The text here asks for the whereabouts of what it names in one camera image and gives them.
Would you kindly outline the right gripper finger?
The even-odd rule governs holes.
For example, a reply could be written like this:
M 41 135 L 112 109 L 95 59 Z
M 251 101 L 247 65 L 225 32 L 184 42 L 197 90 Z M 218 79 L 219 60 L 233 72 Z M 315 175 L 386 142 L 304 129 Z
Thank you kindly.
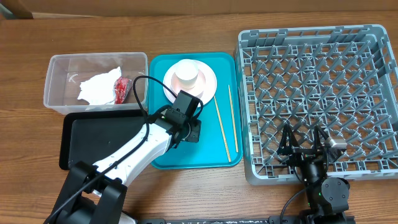
M 293 134 L 289 124 L 285 124 L 282 132 L 282 139 L 280 141 L 281 148 L 299 147 L 299 144 Z
M 314 149 L 325 149 L 326 146 L 321 143 L 321 138 L 327 140 L 330 136 L 319 126 L 316 125 L 313 131 L 313 148 Z

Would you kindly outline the red snack wrapper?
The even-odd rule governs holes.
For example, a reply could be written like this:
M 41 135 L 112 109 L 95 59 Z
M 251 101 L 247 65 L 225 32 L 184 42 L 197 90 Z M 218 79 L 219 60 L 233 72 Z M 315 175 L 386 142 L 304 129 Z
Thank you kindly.
M 114 84 L 115 104 L 122 104 L 127 98 L 128 92 L 132 87 L 132 80 L 119 77 Z

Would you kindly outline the white napkin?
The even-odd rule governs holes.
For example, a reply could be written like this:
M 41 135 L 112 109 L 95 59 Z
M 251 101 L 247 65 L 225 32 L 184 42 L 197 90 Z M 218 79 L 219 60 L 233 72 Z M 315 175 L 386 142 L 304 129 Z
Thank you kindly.
M 85 100 L 89 105 L 112 105 L 115 101 L 114 84 L 121 77 L 121 67 L 107 73 L 101 73 L 81 82 L 78 100 Z

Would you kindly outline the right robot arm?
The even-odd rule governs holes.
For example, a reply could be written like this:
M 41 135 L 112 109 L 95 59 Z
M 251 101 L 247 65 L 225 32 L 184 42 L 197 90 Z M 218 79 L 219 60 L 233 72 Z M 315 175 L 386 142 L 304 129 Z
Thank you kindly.
M 301 193 L 306 193 L 309 209 L 294 217 L 294 223 L 354 223 L 347 217 L 350 184 L 341 177 L 329 177 L 330 164 L 337 161 L 347 150 L 344 139 L 333 139 L 319 125 L 313 130 L 313 146 L 301 148 L 290 125 L 284 125 L 278 154 L 287 156 L 286 164 L 300 169 L 296 175 L 304 189 L 292 196 L 284 205 L 279 222 L 283 223 L 288 205 Z

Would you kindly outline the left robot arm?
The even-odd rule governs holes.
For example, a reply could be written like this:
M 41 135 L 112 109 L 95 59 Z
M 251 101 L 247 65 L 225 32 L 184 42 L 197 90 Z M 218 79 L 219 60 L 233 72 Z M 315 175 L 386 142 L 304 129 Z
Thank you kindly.
M 69 171 L 46 223 L 134 223 L 123 214 L 127 188 L 156 158 L 182 141 L 198 142 L 203 102 L 180 91 L 173 105 L 144 115 L 140 131 L 110 156 Z

